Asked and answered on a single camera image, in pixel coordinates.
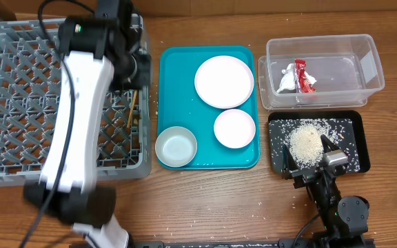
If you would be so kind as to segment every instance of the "red wrapper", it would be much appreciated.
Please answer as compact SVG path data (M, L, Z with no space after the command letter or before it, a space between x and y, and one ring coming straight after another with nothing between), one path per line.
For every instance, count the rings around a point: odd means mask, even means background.
M315 88L310 85L309 79L304 74L306 68L306 61L302 59L295 59L295 70L296 76L298 77L298 83L300 85L300 89L304 93L313 93L315 92Z

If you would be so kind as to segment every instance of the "round plate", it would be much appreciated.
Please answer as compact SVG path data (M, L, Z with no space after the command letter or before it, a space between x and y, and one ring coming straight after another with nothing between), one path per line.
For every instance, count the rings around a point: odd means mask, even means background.
M196 137L184 127L169 127L156 140L156 155L170 167L182 167L194 158L197 152Z
M228 148L242 148L255 136L255 122L241 110L226 110L214 123L214 133L220 143Z
M197 94L205 103L229 109L249 98L254 89L254 75L240 59L215 56L200 65L194 84Z

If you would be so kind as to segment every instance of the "teal tray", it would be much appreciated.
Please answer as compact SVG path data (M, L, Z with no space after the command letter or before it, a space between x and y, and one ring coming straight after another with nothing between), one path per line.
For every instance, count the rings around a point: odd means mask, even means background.
M186 166L167 169L248 169L260 158L256 84L249 99L240 110L247 112L256 125L254 140L240 149L220 144L214 135L214 121L224 110L209 106L201 100L194 87L194 77L200 65L219 55L234 56L251 69L255 79L254 56L246 47L201 46L169 48L160 59L159 115L157 136L172 126L188 128L197 139L197 153Z

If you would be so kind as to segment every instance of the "plastic bin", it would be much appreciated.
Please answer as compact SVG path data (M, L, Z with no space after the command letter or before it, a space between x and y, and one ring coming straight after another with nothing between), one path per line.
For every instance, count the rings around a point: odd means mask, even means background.
M143 29L141 52L147 52L147 34L139 18L133 15L132 28ZM22 185L41 174L61 93L60 65L48 43L59 42L57 28L63 21L44 21L53 41L45 39L38 21L0 22L0 186ZM148 88L139 91L131 110L133 93L105 96L98 180L143 178L151 172ZM127 130L129 111L133 124Z
M296 58L317 80L315 93L277 93L285 69ZM384 88L378 51L368 34L272 39L259 60L261 100L268 110L356 107Z

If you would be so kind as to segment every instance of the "gray plastic crate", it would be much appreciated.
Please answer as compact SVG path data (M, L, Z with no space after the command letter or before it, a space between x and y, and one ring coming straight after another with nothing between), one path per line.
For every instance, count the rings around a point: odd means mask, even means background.
M138 16L133 28L143 29ZM64 19L44 21L54 43ZM60 66L38 21L0 22L0 186L38 180L47 158L59 106ZM105 96L99 132L98 180L143 178L151 172L148 89ZM126 129L129 112L132 126Z

